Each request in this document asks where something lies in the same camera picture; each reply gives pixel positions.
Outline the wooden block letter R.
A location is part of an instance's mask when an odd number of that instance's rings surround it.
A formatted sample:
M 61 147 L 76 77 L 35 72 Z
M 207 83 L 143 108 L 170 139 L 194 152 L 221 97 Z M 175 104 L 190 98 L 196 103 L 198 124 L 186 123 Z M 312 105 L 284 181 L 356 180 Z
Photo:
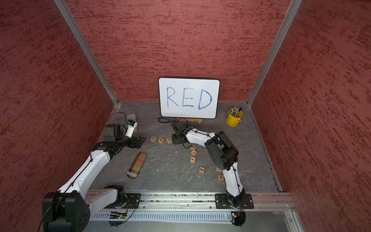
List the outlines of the wooden block letter R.
M 155 136 L 152 136 L 151 139 L 150 139 L 150 141 L 153 142 L 153 143 L 156 142 L 156 140 L 157 140 L 157 138 Z

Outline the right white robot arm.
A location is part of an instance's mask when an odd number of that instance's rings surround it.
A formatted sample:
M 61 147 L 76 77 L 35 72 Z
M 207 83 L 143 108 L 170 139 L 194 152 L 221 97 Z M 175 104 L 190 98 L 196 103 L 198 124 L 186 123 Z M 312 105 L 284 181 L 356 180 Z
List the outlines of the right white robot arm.
M 172 135 L 175 145 L 189 143 L 205 147 L 224 176 L 228 203 L 232 208 L 239 208 L 245 196 L 244 187 L 238 173 L 238 150 L 222 131 L 204 132 L 196 128 L 182 128 Z

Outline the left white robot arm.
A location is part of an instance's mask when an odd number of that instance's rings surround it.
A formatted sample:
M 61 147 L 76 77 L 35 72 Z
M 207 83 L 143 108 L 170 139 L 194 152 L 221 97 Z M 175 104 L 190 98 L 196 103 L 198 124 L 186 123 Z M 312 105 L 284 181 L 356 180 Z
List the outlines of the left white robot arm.
M 82 232 L 91 216 L 107 206 L 116 209 L 139 207 L 140 195 L 126 195 L 123 186 L 110 185 L 97 192 L 89 188 L 103 167 L 123 148 L 141 148 L 145 138 L 114 136 L 97 143 L 73 177 L 42 202 L 43 218 L 39 228 L 45 232 Z

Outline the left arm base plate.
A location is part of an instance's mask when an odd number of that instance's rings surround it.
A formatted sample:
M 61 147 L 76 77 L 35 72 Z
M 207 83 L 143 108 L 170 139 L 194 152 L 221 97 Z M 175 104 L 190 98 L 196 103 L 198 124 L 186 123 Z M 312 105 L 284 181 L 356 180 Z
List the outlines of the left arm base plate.
M 106 208 L 110 209 L 137 209 L 141 199 L 140 193 L 119 194 L 117 199 Z

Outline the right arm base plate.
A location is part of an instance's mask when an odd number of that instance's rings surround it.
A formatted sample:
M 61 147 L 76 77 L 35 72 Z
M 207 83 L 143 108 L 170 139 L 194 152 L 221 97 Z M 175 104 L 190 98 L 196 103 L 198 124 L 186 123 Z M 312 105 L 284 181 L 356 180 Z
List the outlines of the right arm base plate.
M 254 209 L 251 194 L 232 197 L 228 194 L 217 193 L 215 194 L 215 205 L 217 209 Z

